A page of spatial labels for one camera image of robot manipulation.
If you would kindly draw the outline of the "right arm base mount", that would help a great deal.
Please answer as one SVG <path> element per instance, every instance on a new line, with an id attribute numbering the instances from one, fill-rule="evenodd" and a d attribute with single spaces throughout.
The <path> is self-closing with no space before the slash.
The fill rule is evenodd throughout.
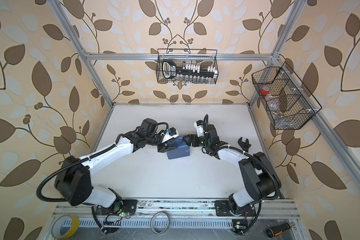
<path id="1" fill-rule="evenodd" d="M 246 205 L 236 208 L 229 200 L 216 200 L 215 210 L 218 217 L 254 217 L 256 215 L 255 207 Z"/>

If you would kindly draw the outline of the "blue wrapping paper sheet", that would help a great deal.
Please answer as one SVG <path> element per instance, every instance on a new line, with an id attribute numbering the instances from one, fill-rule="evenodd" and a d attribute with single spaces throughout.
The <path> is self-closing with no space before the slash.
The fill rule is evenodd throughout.
<path id="1" fill-rule="evenodd" d="M 189 157 L 191 154 L 190 146 L 187 145 L 184 140 L 184 136 L 179 136 L 177 138 L 169 140 L 168 144 L 175 147 L 167 152 L 167 157 L 169 160 Z"/>

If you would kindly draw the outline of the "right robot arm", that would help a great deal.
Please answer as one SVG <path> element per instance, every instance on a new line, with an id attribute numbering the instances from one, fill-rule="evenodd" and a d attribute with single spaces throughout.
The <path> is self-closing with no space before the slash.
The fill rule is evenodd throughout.
<path id="1" fill-rule="evenodd" d="M 228 198 L 229 211 L 240 216 L 246 207 L 259 204 L 263 200 L 276 200 L 280 197 L 282 187 L 280 178 L 267 156 L 258 152 L 251 155 L 249 140 L 238 140 L 239 148 L 221 141 L 214 125 L 209 124 L 209 116 L 194 124 L 197 133 L 183 137 L 190 147 L 201 147 L 202 152 L 210 157 L 223 160 L 238 167 L 243 178 L 244 187 Z"/>

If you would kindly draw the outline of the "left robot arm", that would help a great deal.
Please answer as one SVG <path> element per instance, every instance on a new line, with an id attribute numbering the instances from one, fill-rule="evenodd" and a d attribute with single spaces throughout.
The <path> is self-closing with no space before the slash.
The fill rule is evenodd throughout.
<path id="1" fill-rule="evenodd" d="M 71 206 L 98 205 L 109 208 L 120 200 L 120 196 L 112 189 L 94 187 L 92 178 L 116 160 L 130 155 L 145 146 L 156 146 L 159 153 L 166 153 L 175 147 L 169 140 L 178 137 L 175 128 L 162 123 L 165 129 L 157 131 L 160 123 L 152 119 L 143 120 L 135 130 L 119 134 L 111 145 L 89 155 L 75 158 L 70 156 L 62 167 L 46 177 L 38 186 L 36 195 L 44 202 L 68 202 Z M 42 194 L 43 187 L 55 180 L 55 189 L 61 198 L 49 198 Z"/>

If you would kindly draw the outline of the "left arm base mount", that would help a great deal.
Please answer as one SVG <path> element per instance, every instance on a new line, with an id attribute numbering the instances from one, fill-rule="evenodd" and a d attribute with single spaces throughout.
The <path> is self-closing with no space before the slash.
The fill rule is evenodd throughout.
<path id="1" fill-rule="evenodd" d="M 133 215 L 137 210 L 138 200 L 136 199 L 121 199 L 116 200 L 110 207 L 104 208 L 98 206 L 96 210 L 100 211 L 101 215 L 117 215 L 127 214 L 128 216 Z"/>

